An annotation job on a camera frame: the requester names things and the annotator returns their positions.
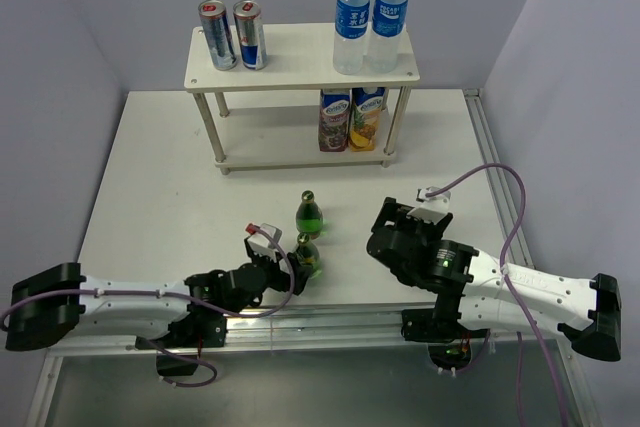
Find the silver drink can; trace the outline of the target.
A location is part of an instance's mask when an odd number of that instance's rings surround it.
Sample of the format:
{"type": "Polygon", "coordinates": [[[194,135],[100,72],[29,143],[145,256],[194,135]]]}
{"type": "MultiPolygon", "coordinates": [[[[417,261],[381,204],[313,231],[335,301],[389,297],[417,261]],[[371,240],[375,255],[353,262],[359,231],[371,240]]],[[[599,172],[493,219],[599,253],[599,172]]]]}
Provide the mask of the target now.
{"type": "Polygon", "coordinates": [[[214,67],[227,71],[237,64],[225,4],[206,0],[199,4],[198,14],[214,67]]]}
{"type": "Polygon", "coordinates": [[[252,0],[240,0],[233,6],[233,16],[244,66],[263,69],[267,52],[260,6],[252,0]]]}

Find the blue-label water bottle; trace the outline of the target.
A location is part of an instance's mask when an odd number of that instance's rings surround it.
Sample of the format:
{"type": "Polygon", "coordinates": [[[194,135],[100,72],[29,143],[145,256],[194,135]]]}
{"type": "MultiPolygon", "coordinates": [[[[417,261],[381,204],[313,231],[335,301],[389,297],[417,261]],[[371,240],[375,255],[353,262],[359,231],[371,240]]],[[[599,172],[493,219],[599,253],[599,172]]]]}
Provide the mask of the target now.
{"type": "Polygon", "coordinates": [[[367,48],[367,58],[372,70],[388,73],[396,67],[407,8],[408,0],[375,0],[367,48]]]}
{"type": "Polygon", "coordinates": [[[344,75],[358,73],[364,63],[370,0],[336,0],[334,69],[344,75]]]}

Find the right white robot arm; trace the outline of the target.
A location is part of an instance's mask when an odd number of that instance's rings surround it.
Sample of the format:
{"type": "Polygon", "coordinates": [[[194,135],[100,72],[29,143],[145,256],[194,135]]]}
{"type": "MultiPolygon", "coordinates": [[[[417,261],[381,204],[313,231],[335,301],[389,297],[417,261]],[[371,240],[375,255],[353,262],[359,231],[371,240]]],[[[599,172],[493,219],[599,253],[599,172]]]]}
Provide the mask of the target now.
{"type": "Polygon", "coordinates": [[[615,277],[570,278],[507,263],[447,240],[453,216],[384,199],[367,253],[403,285],[435,295],[432,307],[402,313],[411,342],[448,344],[487,332],[540,331],[564,337],[578,354],[621,358],[621,297],[615,277]]]}

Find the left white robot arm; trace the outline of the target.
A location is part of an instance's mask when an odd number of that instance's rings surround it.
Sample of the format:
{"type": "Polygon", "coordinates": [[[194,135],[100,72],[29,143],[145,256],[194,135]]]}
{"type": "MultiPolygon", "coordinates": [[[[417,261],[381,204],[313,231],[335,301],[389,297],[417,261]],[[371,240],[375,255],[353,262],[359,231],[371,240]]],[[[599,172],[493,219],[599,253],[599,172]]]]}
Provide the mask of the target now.
{"type": "Polygon", "coordinates": [[[16,283],[1,317],[9,351],[46,349],[71,338],[132,336],[138,349],[219,348],[227,320],[261,305],[267,290],[299,295],[319,271],[318,253],[281,254],[254,233],[248,262],[159,284],[114,282],[63,263],[16,283]]]}

